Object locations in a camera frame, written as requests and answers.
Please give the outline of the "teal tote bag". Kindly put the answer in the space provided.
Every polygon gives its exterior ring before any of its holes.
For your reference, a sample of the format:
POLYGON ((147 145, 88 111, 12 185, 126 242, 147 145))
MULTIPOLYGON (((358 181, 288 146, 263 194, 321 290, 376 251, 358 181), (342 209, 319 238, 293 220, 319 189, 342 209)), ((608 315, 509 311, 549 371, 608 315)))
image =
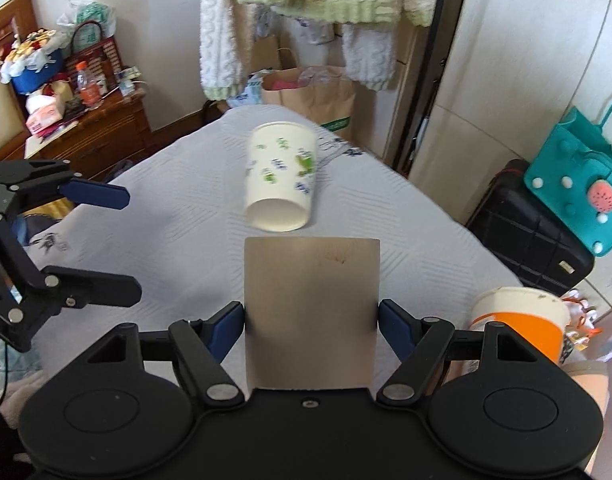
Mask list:
POLYGON ((612 144, 599 122, 572 108, 558 122, 524 174, 528 190, 541 200, 595 257, 612 250, 612 144))

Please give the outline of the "wicker basket with bag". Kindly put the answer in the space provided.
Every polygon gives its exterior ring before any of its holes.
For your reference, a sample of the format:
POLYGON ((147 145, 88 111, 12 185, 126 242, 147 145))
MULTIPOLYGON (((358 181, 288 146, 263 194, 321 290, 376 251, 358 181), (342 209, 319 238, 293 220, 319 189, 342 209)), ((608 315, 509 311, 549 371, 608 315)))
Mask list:
POLYGON ((56 25, 67 36, 64 64, 72 84, 77 86, 77 65, 85 62, 92 76, 103 79, 103 94, 114 90, 124 68, 115 39, 115 9, 98 0, 70 0, 56 25))

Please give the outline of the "white paper cup green print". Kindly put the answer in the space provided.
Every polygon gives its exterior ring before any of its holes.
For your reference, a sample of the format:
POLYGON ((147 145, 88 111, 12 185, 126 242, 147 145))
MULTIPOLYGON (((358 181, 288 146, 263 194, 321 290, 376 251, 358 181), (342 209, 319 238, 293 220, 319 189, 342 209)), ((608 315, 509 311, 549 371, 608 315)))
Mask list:
POLYGON ((251 130, 245 174, 245 216, 254 228, 296 231, 310 220, 318 137, 296 122, 267 122, 251 130))

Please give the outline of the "brown cardboard sheet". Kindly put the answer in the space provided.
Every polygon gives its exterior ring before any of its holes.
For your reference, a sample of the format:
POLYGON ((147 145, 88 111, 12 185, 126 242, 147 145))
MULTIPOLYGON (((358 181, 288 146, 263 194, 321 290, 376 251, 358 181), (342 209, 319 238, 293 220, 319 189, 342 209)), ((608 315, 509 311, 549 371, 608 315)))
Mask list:
POLYGON ((379 263, 381 244, 374 238, 248 238, 244 244, 248 387, 370 387, 379 263))

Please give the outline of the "orange white paper cup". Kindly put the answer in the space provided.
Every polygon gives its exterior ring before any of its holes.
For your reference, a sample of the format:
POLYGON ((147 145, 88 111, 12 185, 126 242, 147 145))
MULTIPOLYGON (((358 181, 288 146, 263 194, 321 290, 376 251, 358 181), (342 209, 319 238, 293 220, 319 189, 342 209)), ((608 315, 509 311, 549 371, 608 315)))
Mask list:
POLYGON ((557 364, 570 313, 564 301, 549 292, 528 287, 499 287, 475 301, 470 329, 483 330, 489 322, 512 327, 557 364))

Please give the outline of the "wooden side cabinet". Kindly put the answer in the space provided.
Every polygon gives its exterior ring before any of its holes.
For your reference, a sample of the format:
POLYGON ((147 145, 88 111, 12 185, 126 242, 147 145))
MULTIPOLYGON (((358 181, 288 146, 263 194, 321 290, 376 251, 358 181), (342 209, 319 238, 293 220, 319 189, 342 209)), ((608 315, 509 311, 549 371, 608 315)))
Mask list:
POLYGON ((103 104, 76 119, 68 131, 34 141, 30 159, 65 159, 85 178, 104 180, 120 162, 141 162, 153 153, 152 130, 141 86, 130 96, 116 90, 103 104))

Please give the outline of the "brown paper shopping bag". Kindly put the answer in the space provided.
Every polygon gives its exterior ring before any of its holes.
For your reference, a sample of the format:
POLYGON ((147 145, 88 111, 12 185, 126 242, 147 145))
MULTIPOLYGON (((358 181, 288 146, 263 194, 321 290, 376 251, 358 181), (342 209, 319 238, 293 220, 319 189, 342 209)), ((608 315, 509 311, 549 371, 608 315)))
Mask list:
POLYGON ((263 76, 260 94, 263 104, 284 106, 346 141, 353 138, 356 88, 342 67, 277 70, 263 76))

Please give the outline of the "cream green fleece sweater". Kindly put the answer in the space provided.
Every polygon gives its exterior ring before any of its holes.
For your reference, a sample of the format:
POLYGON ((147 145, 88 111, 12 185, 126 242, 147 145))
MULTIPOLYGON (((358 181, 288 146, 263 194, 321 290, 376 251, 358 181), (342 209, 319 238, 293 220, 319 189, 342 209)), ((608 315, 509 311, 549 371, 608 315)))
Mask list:
POLYGON ((201 0, 199 76, 207 99, 239 94, 251 73, 251 47, 263 6, 290 18, 342 27, 347 77, 370 90, 394 77, 400 18, 432 24, 437 0, 201 0))

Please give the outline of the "white quilted table cover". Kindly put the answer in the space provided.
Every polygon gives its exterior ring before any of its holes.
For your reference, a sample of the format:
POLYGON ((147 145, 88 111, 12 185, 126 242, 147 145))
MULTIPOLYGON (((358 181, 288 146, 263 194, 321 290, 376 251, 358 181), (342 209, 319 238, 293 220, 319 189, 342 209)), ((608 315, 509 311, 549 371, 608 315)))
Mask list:
MULTIPOLYGON (((121 322, 164 330, 207 318, 243 296, 249 134, 266 122, 296 122, 281 106, 242 106, 120 175, 122 210, 79 206, 34 235, 37 266, 134 276, 129 309, 66 309, 42 327, 27 363, 0 358, 0 404, 13 413, 42 383, 121 322)), ((379 293, 416 316, 464 327, 483 292, 515 275, 410 181, 327 130, 318 133, 315 198, 307 236, 376 238, 379 293)))

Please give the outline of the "black suitcase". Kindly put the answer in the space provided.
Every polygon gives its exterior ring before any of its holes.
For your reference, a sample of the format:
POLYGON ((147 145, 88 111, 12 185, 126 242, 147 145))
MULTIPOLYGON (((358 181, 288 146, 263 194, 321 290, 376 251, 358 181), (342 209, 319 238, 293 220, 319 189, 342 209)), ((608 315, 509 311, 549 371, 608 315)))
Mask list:
POLYGON ((490 181, 466 229, 523 285, 564 295, 595 257, 524 183, 528 162, 512 159, 490 181))

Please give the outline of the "white wardrobe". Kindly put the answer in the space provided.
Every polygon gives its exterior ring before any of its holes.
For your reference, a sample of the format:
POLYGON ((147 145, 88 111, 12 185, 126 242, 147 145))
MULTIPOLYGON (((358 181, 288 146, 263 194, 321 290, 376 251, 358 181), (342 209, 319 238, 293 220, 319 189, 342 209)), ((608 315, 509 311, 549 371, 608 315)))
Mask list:
POLYGON ((411 182, 465 223, 491 178, 533 159, 578 89, 610 0, 464 0, 411 182))

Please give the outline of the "pink tissue pack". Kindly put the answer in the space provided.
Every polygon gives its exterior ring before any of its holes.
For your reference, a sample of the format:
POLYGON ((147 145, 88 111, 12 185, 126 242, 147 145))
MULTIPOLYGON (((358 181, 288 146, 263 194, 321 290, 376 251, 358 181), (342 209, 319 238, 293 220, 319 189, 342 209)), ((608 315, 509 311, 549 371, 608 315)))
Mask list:
POLYGON ((26 128, 33 136, 60 122, 65 112, 65 103, 60 96, 37 94, 26 100, 26 128))

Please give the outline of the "orange drink bottle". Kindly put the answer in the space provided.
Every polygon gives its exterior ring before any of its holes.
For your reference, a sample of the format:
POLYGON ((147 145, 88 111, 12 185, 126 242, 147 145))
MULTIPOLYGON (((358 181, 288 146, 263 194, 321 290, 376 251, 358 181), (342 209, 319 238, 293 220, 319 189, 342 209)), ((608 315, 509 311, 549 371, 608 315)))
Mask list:
POLYGON ((89 110, 96 110, 102 104, 102 96, 97 81, 93 78, 86 61, 76 65, 77 88, 82 103, 89 110))

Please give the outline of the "blue flower gift box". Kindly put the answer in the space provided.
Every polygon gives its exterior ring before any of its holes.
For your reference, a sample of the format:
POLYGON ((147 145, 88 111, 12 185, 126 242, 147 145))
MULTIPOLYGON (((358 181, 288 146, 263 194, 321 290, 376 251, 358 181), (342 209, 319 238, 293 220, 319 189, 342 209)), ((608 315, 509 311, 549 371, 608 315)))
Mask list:
POLYGON ((67 42, 65 32, 43 28, 30 32, 23 41, 15 40, 0 65, 0 82, 12 84, 18 94, 36 91, 59 73, 67 42))

